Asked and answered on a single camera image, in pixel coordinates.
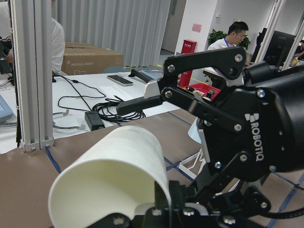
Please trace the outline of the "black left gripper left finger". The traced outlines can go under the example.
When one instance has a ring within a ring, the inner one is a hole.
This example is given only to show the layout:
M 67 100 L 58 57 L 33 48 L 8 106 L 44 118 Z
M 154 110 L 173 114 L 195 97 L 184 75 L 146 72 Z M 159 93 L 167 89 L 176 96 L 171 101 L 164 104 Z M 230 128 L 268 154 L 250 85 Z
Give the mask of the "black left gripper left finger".
M 157 209 L 171 210 L 169 200 L 167 199 L 161 186 L 156 181 L 154 182 L 154 197 L 155 207 Z

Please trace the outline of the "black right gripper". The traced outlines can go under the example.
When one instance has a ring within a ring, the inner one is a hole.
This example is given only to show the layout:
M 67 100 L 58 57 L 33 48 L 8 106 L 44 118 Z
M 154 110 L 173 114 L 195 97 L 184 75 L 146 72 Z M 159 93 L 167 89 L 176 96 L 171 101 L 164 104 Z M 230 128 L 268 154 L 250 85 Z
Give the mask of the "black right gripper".
M 212 67 L 227 81 L 246 75 L 249 85 L 227 85 L 212 101 L 177 86 L 184 62 L 194 69 Z M 209 209 L 224 209 L 219 193 L 234 178 L 248 183 L 234 195 L 231 211 L 270 210 L 269 200 L 254 185 L 272 172 L 292 172 L 304 167 L 304 68 L 284 71 L 266 62 L 244 68 L 245 52 L 229 47 L 170 57 L 158 81 L 164 101 L 198 118 L 207 164 L 191 187 L 192 200 Z

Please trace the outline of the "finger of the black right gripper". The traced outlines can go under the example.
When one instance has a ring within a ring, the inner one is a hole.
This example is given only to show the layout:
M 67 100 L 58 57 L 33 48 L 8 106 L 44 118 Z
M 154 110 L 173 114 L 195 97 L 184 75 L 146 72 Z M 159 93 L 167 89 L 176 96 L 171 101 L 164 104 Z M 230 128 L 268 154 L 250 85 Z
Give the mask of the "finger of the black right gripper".
M 152 80 L 145 86 L 144 96 L 121 102 L 116 107 L 119 115 L 126 115 L 132 112 L 139 112 L 147 108 L 162 105 L 163 99 L 157 80 Z

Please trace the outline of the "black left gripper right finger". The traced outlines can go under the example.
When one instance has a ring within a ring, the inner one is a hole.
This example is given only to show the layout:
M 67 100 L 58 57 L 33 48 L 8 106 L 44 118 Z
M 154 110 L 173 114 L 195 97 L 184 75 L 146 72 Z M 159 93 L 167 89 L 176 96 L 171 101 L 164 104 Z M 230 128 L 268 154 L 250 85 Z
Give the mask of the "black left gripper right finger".
M 180 185 L 180 182 L 177 180 L 170 180 L 169 191 L 171 196 L 171 208 L 173 210 L 180 210 L 184 208 L 187 197 L 186 185 Z

